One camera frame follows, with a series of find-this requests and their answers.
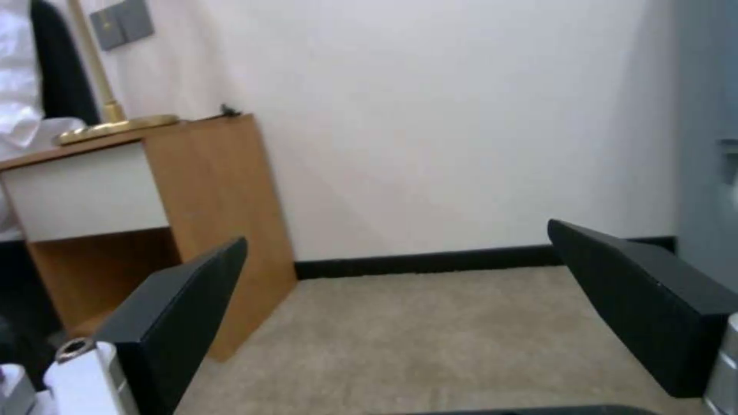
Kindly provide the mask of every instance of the metal bolt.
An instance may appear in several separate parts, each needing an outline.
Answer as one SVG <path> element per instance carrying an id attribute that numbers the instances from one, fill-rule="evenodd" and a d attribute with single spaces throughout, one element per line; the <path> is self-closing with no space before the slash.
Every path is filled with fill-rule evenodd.
<path id="1" fill-rule="evenodd" d="M 69 362 L 70 360 L 93 349 L 95 349 L 95 344 L 89 337 L 78 337 L 76 339 L 72 339 L 61 345 L 61 347 L 56 351 L 56 363 L 61 364 Z"/>

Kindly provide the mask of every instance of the white cloth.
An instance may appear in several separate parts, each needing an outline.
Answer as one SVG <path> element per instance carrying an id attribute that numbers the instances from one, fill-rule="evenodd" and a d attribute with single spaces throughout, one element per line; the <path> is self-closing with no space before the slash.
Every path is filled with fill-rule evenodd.
<path id="1" fill-rule="evenodd" d="M 30 11 L 30 0 L 0 0 L 0 161 L 49 150 L 56 136 L 84 126 L 75 118 L 43 120 Z M 0 241 L 20 239 L 21 231 L 1 193 Z"/>

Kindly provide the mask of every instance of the black baseboard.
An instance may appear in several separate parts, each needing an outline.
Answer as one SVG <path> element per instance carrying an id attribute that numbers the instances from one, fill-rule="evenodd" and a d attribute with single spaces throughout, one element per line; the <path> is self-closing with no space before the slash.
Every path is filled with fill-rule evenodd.
<path id="1" fill-rule="evenodd" d="M 672 253 L 676 246 L 674 236 L 631 240 L 657 245 Z M 547 267 L 562 264 L 563 262 L 551 245 L 537 245 L 417 255 L 299 261 L 294 264 L 294 268 L 297 271 L 297 278 L 306 280 L 381 274 L 503 270 L 505 268 Z"/>

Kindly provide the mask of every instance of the gray door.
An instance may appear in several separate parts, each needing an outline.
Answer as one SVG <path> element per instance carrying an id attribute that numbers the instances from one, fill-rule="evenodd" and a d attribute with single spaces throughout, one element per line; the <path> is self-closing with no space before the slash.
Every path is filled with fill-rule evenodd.
<path id="1" fill-rule="evenodd" d="M 738 0 L 677 0 L 676 11 L 678 252 L 738 292 Z"/>

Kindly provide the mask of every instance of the white drawer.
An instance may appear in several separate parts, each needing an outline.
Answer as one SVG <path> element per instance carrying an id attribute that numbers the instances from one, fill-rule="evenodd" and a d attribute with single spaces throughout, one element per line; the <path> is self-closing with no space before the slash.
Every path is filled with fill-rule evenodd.
<path id="1" fill-rule="evenodd" d="M 2 173 L 28 241 L 168 226 L 141 143 Z"/>

